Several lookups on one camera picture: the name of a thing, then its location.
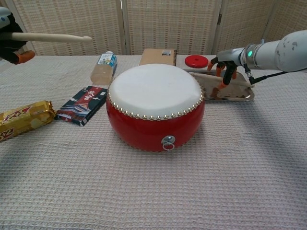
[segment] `wooden stick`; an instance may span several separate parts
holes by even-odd
[[[91,37],[68,34],[35,34],[35,33],[2,33],[0,40],[36,41],[36,42],[85,42],[92,41]]]
[[[205,80],[219,81],[219,82],[221,82],[223,80],[223,78],[221,78],[221,77],[216,77],[216,76],[212,76],[212,75],[204,74],[204,73],[189,72],[189,74],[191,74],[193,77],[202,78],[202,79],[205,79]],[[246,81],[241,81],[241,80],[231,80],[230,84],[232,84],[232,85],[239,85],[239,86],[245,86],[247,88],[255,87],[255,85],[251,85],[250,83],[248,83]]]

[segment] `textured table cover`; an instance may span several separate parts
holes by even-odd
[[[40,100],[59,109],[91,84],[97,58],[1,65],[0,111]],[[139,61],[119,56],[116,76]],[[187,68],[183,56],[177,65]],[[169,153],[127,146],[105,105],[84,127],[54,121],[0,142],[0,226],[307,229],[306,81],[288,74],[260,82],[252,102],[206,103],[197,134]]]

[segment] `red drum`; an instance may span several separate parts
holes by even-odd
[[[109,121],[129,145],[146,151],[172,150],[186,143],[204,115],[204,96],[186,71],[165,64],[129,69],[110,84]]]

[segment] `snack package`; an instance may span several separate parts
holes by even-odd
[[[107,89],[88,86],[70,98],[58,111],[56,119],[84,126],[106,102]]]
[[[0,141],[44,126],[55,117],[52,103],[40,101],[0,114]]]

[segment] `cable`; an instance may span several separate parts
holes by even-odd
[[[274,73],[274,74],[270,74],[270,75],[264,75],[264,76],[259,77],[259,78],[249,77],[249,82],[250,82],[251,85],[253,85],[253,84],[258,83],[259,81],[265,80],[267,78],[275,77],[275,76],[278,76],[278,75],[282,75],[282,74],[285,74],[285,73],[288,73],[288,72],[279,72],[279,73]]]

